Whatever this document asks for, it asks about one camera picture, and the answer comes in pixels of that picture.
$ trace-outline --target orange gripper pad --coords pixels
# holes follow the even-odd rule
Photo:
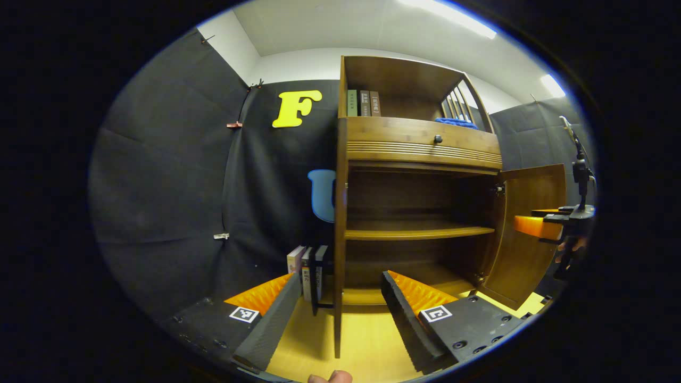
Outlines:
[[[281,289],[284,288],[286,282],[291,279],[293,273],[282,275],[271,281],[267,281],[262,285],[255,286],[240,294],[237,294],[225,301],[230,305],[244,307],[245,309],[257,310],[260,315],[265,315],[270,308],[276,296],[279,295]]]
[[[451,296],[436,288],[432,288],[419,281],[405,277],[404,275],[388,270],[388,273],[395,280],[395,283],[404,294],[414,315],[418,317],[421,310],[430,309],[449,302],[458,301],[455,296]]]
[[[555,240],[560,239],[560,232],[563,230],[562,225],[544,222],[542,217],[525,217],[524,215],[516,215],[513,228],[531,236]]]

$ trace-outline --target human hand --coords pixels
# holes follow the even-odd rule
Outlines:
[[[329,380],[324,379],[321,376],[310,375],[307,378],[307,383],[352,383],[352,375],[347,371],[335,370]]]
[[[563,241],[560,245],[558,245],[558,251],[563,251],[565,250],[565,244],[567,243],[567,240]],[[581,247],[586,246],[586,237],[581,236],[580,238],[577,239],[577,243],[572,247],[572,251],[577,251]],[[563,259],[563,255],[560,254],[556,257],[556,263],[560,263],[560,261]]]

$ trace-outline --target drawer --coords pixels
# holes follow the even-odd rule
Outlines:
[[[502,168],[495,134],[396,117],[347,117],[347,159]]]

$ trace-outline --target ceiling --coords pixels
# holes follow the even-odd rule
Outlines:
[[[398,0],[253,0],[234,9],[260,56],[312,48],[369,48],[470,73],[523,103],[551,98],[547,74],[498,29],[490,40]]]

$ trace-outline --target wooden floor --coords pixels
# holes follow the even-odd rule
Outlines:
[[[517,317],[543,307],[534,293],[518,310],[477,295]],[[396,383],[423,375],[411,364],[387,306],[344,307],[340,359],[334,358],[333,332],[332,309],[313,316],[310,303],[300,297],[267,372],[297,382],[307,382],[311,373],[328,378],[335,369],[348,371],[357,383]]]

